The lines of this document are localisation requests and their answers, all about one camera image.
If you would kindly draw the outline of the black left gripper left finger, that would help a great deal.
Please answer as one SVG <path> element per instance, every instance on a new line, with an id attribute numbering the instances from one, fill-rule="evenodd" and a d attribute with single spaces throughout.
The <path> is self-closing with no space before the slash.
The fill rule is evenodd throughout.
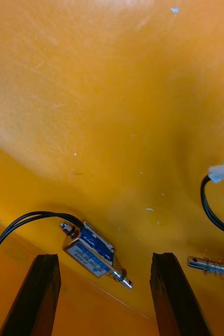
<path id="1" fill-rule="evenodd" d="M 9 310 L 0 335 L 52 335 L 61 287 L 57 255 L 38 255 Z"/>

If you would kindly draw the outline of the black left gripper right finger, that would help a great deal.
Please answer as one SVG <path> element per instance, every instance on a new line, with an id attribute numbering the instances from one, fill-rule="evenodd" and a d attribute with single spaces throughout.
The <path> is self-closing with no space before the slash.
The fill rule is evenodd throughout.
<path id="1" fill-rule="evenodd" d="M 213 335 L 174 254 L 153 254 L 150 287 L 160 335 Z"/>

